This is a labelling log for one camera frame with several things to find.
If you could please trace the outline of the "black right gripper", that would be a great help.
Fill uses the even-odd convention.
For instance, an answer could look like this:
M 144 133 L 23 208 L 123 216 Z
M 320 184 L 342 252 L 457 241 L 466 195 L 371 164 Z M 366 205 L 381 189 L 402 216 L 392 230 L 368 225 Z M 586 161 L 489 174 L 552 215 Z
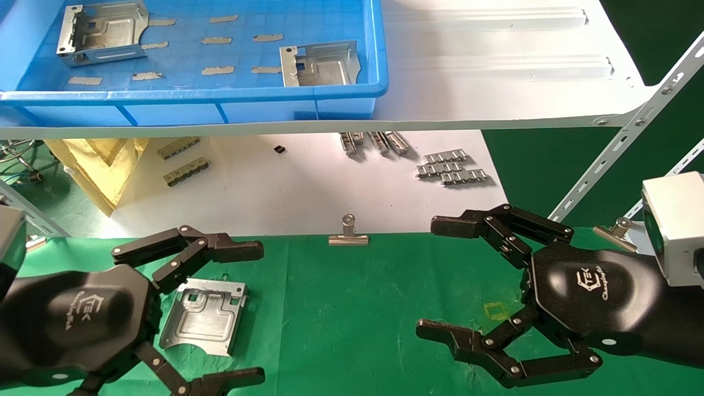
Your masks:
M 445 344 L 455 361 L 485 369 L 504 388 L 587 378 L 603 363 L 590 348 L 702 368 L 702 288 L 668 285 L 654 256 L 576 248 L 568 245 L 573 229 L 512 205 L 435 216 L 431 233 L 482 238 L 513 267 L 530 268 L 532 306 L 488 335 L 424 318 L 416 323 L 419 338 Z M 521 235 L 547 246 L 532 256 Z M 524 361 L 507 354 L 534 326 L 568 354 Z

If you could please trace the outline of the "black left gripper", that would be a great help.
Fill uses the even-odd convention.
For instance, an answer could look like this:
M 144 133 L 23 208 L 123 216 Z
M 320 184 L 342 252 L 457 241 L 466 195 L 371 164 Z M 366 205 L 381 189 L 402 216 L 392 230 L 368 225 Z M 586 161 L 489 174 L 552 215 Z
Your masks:
M 16 278 L 2 301 L 2 388 L 82 380 L 72 395 L 98 395 L 141 362 L 171 395 L 226 395 L 264 383 L 261 367 L 187 381 L 153 345 L 161 319 L 158 292 L 169 295 L 209 262 L 264 255 L 261 241 L 233 241 L 183 225 L 116 246 L 113 261 L 120 265 L 105 271 Z M 152 281 L 133 269 L 167 257 Z

